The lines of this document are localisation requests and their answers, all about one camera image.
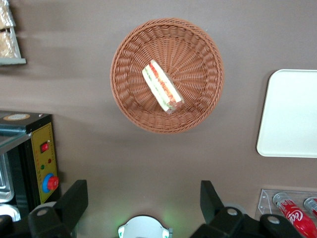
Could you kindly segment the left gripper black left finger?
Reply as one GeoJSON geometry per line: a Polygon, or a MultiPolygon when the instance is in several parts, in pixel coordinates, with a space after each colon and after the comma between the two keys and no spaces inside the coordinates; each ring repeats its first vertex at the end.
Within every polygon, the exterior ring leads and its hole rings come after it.
{"type": "Polygon", "coordinates": [[[28,216],[33,238],[70,238],[88,207],[87,181],[77,180],[54,204],[35,209],[28,216]]]}

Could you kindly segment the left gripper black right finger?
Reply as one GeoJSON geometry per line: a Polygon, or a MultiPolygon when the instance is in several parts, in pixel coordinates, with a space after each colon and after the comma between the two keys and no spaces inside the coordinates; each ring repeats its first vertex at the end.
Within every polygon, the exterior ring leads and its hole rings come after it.
{"type": "Polygon", "coordinates": [[[209,180],[201,181],[200,207],[205,223],[197,228],[191,238],[238,237],[244,214],[237,208],[224,206],[209,180]]]}

